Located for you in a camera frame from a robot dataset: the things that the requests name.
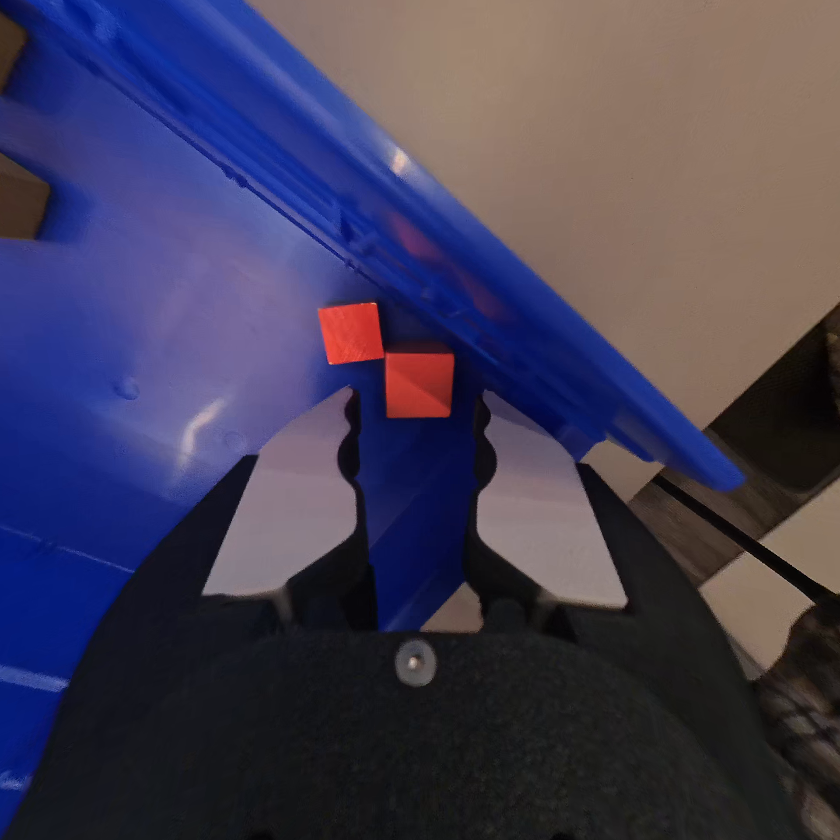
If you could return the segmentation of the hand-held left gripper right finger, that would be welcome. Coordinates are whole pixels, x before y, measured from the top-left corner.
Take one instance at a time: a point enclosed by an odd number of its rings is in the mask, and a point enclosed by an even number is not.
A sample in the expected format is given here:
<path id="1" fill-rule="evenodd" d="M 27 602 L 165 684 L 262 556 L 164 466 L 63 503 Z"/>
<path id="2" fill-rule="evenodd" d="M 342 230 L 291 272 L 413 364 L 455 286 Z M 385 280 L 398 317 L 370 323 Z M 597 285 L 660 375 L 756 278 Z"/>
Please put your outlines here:
<path id="1" fill-rule="evenodd" d="M 573 457 L 493 391 L 476 402 L 477 548 L 524 576 L 539 602 L 622 610 L 627 595 Z"/>

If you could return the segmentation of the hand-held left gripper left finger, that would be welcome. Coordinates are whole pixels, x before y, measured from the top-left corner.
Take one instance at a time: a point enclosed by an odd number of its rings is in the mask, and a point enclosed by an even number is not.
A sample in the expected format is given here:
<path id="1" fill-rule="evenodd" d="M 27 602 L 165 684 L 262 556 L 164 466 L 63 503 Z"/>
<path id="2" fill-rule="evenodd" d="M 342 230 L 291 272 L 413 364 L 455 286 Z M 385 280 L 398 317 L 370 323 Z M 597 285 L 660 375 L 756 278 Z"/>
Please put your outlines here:
<path id="1" fill-rule="evenodd" d="M 203 595 L 275 593 L 331 553 L 340 581 L 361 573 L 369 552 L 358 407 L 358 393 L 343 387 L 259 451 Z"/>

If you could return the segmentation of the red cubes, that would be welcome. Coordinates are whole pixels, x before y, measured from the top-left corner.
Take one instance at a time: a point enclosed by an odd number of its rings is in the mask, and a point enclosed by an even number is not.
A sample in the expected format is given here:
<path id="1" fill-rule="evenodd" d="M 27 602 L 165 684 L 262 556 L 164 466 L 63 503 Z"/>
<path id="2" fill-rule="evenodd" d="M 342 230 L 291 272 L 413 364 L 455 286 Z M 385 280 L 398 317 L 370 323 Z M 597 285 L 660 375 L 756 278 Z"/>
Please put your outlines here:
<path id="1" fill-rule="evenodd" d="M 447 418 L 452 412 L 453 351 L 438 342 L 399 343 L 385 350 L 385 416 Z"/>

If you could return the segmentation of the blue plastic bin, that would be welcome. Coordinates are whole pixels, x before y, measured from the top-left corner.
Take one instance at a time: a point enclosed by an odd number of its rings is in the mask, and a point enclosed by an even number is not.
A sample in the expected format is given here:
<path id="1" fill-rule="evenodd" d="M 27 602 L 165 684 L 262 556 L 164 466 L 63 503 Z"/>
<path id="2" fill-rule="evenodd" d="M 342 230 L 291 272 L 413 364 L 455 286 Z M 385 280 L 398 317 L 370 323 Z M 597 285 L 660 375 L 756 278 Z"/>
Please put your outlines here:
<path id="1" fill-rule="evenodd" d="M 490 390 L 582 459 L 604 440 L 714 490 L 741 471 L 246 2 L 2 2 L 2 156 L 47 187 L 2 238 L 2 833 L 147 555 L 237 462 L 360 395 L 380 627 L 462 582 Z M 451 415 L 385 416 L 320 308 L 455 355 Z"/>

